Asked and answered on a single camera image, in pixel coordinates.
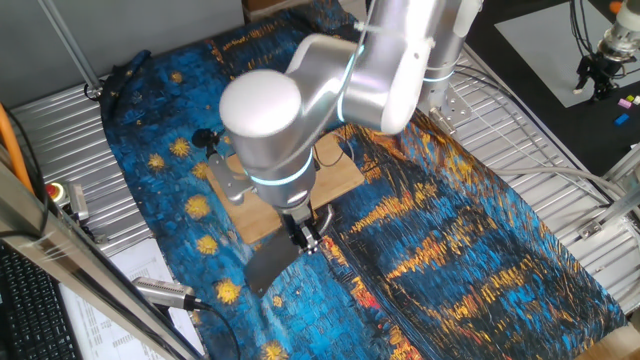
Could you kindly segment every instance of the red button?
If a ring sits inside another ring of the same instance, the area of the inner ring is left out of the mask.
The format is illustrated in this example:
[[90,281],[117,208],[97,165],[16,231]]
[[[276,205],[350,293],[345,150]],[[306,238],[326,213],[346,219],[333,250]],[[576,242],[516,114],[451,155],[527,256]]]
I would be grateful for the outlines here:
[[51,184],[47,184],[47,186],[45,186],[45,187],[47,189],[47,194],[49,194],[49,196],[51,196],[52,198],[55,198],[60,193],[60,190],[58,190],[57,187],[55,187],[55,186],[53,186]]

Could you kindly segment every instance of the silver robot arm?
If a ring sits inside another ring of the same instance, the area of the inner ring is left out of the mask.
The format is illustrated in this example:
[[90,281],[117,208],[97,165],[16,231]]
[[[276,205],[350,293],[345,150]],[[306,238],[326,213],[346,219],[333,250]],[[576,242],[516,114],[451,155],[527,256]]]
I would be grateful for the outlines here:
[[[396,134],[411,119],[421,93],[430,108],[442,106],[441,90],[481,5],[481,0],[378,0],[367,24],[360,25],[366,37],[359,48],[310,35],[286,73],[251,71],[225,89],[220,116],[249,182],[290,232],[299,233],[294,243],[302,250],[315,252],[320,241],[321,234],[308,229],[316,171],[312,148],[328,120]],[[425,73],[440,79],[424,82]]]

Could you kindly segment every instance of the orange pipe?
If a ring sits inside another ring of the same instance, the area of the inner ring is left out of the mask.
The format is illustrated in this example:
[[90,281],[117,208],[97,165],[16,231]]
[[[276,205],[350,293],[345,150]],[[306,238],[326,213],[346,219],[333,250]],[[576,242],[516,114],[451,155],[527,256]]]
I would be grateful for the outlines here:
[[7,113],[4,111],[4,107],[0,104],[0,133],[2,133],[2,139],[4,145],[7,147],[9,156],[11,156],[11,164],[13,165],[13,172],[16,174],[18,180],[34,194],[33,187],[31,186],[31,180],[29,180],[29,173],[27,167],[24,164],[24,158],[22,157],[22,151],[20,150],[20,144],[16,134],[13,132],[13,127],[9,121]]

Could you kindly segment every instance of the metal rail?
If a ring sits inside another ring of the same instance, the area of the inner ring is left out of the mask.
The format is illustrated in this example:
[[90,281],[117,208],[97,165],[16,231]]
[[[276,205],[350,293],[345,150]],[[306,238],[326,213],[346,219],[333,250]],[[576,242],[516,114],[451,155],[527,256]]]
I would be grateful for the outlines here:
[[[37,233],[43,205],[0,164],[0,231]],[[166,359],[200,359],[191,344],[65,215],[40,240],[4,241]]]

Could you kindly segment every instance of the metal rod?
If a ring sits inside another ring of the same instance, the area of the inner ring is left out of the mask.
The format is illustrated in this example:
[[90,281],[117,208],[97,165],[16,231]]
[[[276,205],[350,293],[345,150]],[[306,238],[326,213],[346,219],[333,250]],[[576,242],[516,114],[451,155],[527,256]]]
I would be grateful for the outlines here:
[[[42,203],[1,164],[0,183],[0,231],[37,233]],[[201,358],[68,217],[50,213],[44,233],[37,241],[20,236],[4,241],[163,358]]]
[[40,3],[40,7],[42,7],[44,13],[49,18],[51,25],[58,33],[58,37],[67,48],[73,62],[76,63],[76,67],[78,68],[78,71],[80,71],[84,81],[89,86],[88,92],[92,97],[100,96],[100,93],[102,92],[102,84],[100,83],[95,71],[93,71],[91,64],[84,56],[80,46],[78,46],[78,43],[71,34],[67,24],[62,19],[62,16],[60,15],[58,8],[56,8],[53,3],[53,0],[38,0],[38,2]]
[[636,186],[624,197],[611,204],[605,212],[598,216],[597,221],[604,225],[605,222],[617,220],[637,208],[638,205],[640,205],[640,186]]

